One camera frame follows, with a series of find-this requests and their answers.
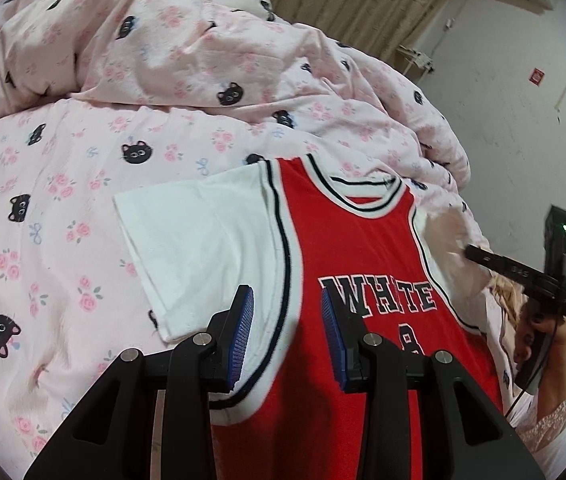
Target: bed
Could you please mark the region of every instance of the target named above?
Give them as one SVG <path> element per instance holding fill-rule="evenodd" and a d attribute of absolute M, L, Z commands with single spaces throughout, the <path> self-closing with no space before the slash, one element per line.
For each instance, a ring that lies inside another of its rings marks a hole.
<path fill-rule="evenodd" d="M 251 153 L 402 177 L 462 211 L 468 160 L 388 65 L 269 0 L 0 0 L 0 465 L 22 478 L 125 348 L 169 348 L 119 228 L 116 193 L 205 178 Z M 500 374 L 506 316 L 484 323 Z M 511 402 L 511 381 L 502 381 Z"/>

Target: red sign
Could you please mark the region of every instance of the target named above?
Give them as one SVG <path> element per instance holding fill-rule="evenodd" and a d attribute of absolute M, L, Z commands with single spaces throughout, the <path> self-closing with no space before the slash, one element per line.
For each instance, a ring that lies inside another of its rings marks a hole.
<path fill-rule="evenodd" d="M 537 68 L 534 69 L 532 75 L 529 77 L 529 80 L 534 83 L 536 86 L 541 84 L 543 77 L 545 76 L 545 72 L 542 70 L 538 70 Z"/>

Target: lace trim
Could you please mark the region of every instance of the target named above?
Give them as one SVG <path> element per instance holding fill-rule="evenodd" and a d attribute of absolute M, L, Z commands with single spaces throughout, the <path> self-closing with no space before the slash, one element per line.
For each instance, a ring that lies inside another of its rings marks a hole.
<path fill-rule="evenodd" d="M 541 420 L 536 421 L 537 416 L 538 397 L 534 397 L 530 409 L 516 427 L 516 433 L 531 453 L 543 449 L 565 429 L 566 399 L 558 408 Z"/>

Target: black cable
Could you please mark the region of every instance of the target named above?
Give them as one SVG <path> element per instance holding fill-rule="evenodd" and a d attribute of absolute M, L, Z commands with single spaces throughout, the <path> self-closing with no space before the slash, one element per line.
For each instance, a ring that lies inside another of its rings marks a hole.
<path fill-rule="evenodd" d="M 556 324 L 554 324 L 554 330 L 552 331 L 552 336 L 550 337 L 550 343 L 547 346 L 547 350 L 545 351 L 545 355 L 543 356 L 543 360 L 541 361 L 541 366 L 539 366 L 536 369 L 536 371 L 528 379 L 525 387 L 523 389 L 521 389 L 521 393 L 518 394 L 518 397 L 516 397 L 516 399 L 514 400 L 514 403 L 512 403 L 512 405 L 509 407 L 508 412 L 505 414 L 505 418 L 508 418 L 509 414 L 512 412 L 512 410 L 514 409 L 516 404 L 519 402 L 521 397 L 523 397 L 523 394 L 527 391 L 527 389 L 529 388 L 529 385 L 532 384 L 532 381 L 536 378 L 538 373 L 545 368 L 545 365 L 547 364 L 547 361 L 550 358 L 550 351 L 552 350 L 552 346 L 554 344 L 554 338 L 556 338 L 556 331 L 559 329 L 560 319 L 561 319 L 561 314 L 560 314 L 560 307 L 559 307 L 559 309 L 556 313 Z"/>

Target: metal screw head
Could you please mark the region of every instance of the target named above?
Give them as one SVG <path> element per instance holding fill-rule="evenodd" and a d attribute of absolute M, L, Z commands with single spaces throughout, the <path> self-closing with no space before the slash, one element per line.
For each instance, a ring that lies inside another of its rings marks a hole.
<path fill-rule="evenodd" d="M 121 352 L 121 360 L 129 363 L 138 357 L 138 350 L 136 348 L 127 348 Z"/>
<path fill-rule="evenodd" d="M 205 346 L 210 344 L 210 342 L 212 341 L 212 336 L 207 332 L 199 332 L 192 338 L 192 341 L 195 345 Z"/>
<path fill-rule="evenodd" d="M 363 336 L 363 343 L 370 346 L 379 346 L 383 342 L 383 338 L 374 332 L 367 333 Z"/>
<path fill-rule="evenodd" d="M 445 350 L 439 350 L 438 352 L 436 352 L 436 354 L 434 354 L 434 357 L 439 363 L 443 363 L 446 365 L 450 364 L 454 360 L 452 354 L 450 354 L 450 352 L 447 352 Z"/>

